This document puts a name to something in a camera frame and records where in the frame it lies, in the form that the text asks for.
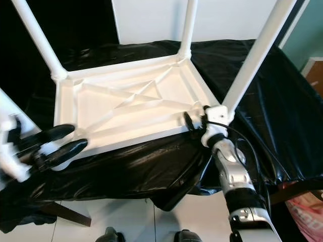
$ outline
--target cable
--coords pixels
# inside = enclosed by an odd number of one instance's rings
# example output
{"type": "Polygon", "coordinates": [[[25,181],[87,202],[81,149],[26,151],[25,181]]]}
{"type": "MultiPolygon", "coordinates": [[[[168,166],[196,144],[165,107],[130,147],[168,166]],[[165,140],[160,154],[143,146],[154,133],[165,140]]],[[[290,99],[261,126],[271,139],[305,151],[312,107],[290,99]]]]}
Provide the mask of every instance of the cable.
{"type": "MultiPolygon", "coordinates": [[[[259,192],[262,193],[261,192],[262,188],[261,188],[261,185],[260,184],[263,184],[264,187],[265,187],[265,192],[266,192],[264,198],[266,200],[267,211],[268,211],[269,216],[271,217],[271,201],[270,201],[269,192],[268,192],[268,189],[267,189],[266,185],[264,184],[264,180],[262,178],[262,174],[261,174],[261,171],[260,171],[260,165],[259,165],[259,161],[258,161],[258,157],[257,157],[256,151],[254,150],[254,148],[253,148],[252,144],[250,143],[250,141],[242,133],[240,133],[239,131],[237,131],[236,129],[234,129],[234,128],[228,126],[228,125],[224,125],[224,124],[216,123],[216,122],[211,122],[211,121],[207,121],[207,123],[208,124],[212,124],[212,125],[218,125],[218,126],[221,126],[221,127],[226,128],[228,130],[231,130],[231,131],[237,133],[238,135],[240,135],[243,138],[243,140],[245,142],[247,142],[247,144],[249,145],[249,147],[252,150],[252,153],[253,153],[253,156],[254,156],[254,160],[255,160],[255,163],[256,163],[257,175],[258,175],[258,182],[259,182],[259,184],[258,184],[259,185],[259,187],[258,187],[259,188],[259,192]]],[[[239,139],[236,140],[236,142],[235,142],[235,155],[237,156],[237,158],[240,161],[240,163],[243,166],[245,166],[244,163],[240,160],[240,157],[239,157],[238,152],[237,152],[237,142],[238,141],[239,141],[239,139]]]]}

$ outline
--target wire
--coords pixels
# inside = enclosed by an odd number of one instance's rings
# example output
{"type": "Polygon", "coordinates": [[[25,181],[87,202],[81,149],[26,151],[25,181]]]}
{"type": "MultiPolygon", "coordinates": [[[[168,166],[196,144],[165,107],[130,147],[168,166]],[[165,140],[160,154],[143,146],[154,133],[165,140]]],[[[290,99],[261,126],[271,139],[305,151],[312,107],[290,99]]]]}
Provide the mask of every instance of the wire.
{"type": "MultiPolygon", "coordinates": [[[[231,130],[231,131],[237,133],[238,135],[240,135],[243,138],[243,141],[247,142],[247,144],[249,145],[249,147],[252,150],[252,153],[253,153],[253,156],[254,156],[254,160],[255,160],[255,163],[256,163],[259,192],[262,193],[261,192],[262,188],[261,188],[261,185],[260,184],[263,184],[263,186],[265,187],[265,196],[263,196],[263,197],[266,200],[267,211],[268,211],[269,216],[271,217],[272,210],[271,210],[271,201],[270,201],[269,191],[268,191],[266,185],[264,184],[264,180],[262,178],[262,174],[261,174],[261,171],[260,171],[259,160],[258,160],[256,151],[254,150],[254,148],[253,148],[252,144],[250,143],[250,141],[242,133],[240,133],[239,131],[237,131],[236,129],[234,129],[234,128],[228,126],[228,125],[224,125],[222,123],[211,122],[211,121],[207,121],[207,123],[208,124],[218,125],[218,126],[227,128],[228,130],[231,130]]],[[[234,149],[235,149],[235,155],[237,156],[237,158],[240,161],[240,163],[245,167],[245,164],[241,161],[241,159],[240,159],[240,157],[238,155],[238,152],[237,152],[237,142],[238,141],[239,141],[239,139],[237,139],[236,142],[235,142],[235,147],[234,147],[234,149]]]]}

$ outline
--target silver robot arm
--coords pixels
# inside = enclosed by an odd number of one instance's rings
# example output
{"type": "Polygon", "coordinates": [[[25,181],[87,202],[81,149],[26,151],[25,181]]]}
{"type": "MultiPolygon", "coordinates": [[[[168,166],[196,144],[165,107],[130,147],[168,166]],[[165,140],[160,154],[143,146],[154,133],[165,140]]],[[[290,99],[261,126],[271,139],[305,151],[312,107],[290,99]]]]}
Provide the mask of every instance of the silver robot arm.
{"type": "Polygon", "coordinates": [[[281,241],[271,222],[264,199],[256,192],[248,171],[241,163],[245,160],[243,153],[236,150],[227,138],[227,129],[214,124],[229,125],[227,107],[209,107],[205,114],[206,133],[201,142],[203,146],[212,149],[220,172],[220,182],[230,213],[230,241],[281,241]]]}

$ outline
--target white wall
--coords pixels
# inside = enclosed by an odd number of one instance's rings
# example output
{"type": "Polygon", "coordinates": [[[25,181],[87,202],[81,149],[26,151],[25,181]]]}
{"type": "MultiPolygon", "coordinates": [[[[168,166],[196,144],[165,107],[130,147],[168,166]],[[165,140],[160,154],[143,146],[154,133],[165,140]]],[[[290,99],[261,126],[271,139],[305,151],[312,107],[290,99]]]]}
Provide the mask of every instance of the white wall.
{"type": "MultiPolygon", "coordinates": [[[[276,0],[200,0],[193,41],[255,39],[276,0]]],[[[113,0],[120,44],[181,40],[187,0],[113,0]]]]}

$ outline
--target white floor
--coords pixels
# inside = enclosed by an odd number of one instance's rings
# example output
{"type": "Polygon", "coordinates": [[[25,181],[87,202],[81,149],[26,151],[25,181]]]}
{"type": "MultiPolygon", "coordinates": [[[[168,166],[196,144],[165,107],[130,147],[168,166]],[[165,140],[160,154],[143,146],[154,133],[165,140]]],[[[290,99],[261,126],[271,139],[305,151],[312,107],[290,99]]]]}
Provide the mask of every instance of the white floor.
{"type": "Polygon", "coordinates": [[[203,242],[229,241],[231,232],[222,192],[207,197],[187,195],[171,212],[154,207],[149,199],[102,199],[62,205],[91,217],[91,227],[58,218],[55,224],[27,224],[8,234],[0,232],[0,241],[95,242],[108,226],[121,231],[127,242],[172,242],[182,229],[197,233],[203,242]]]}

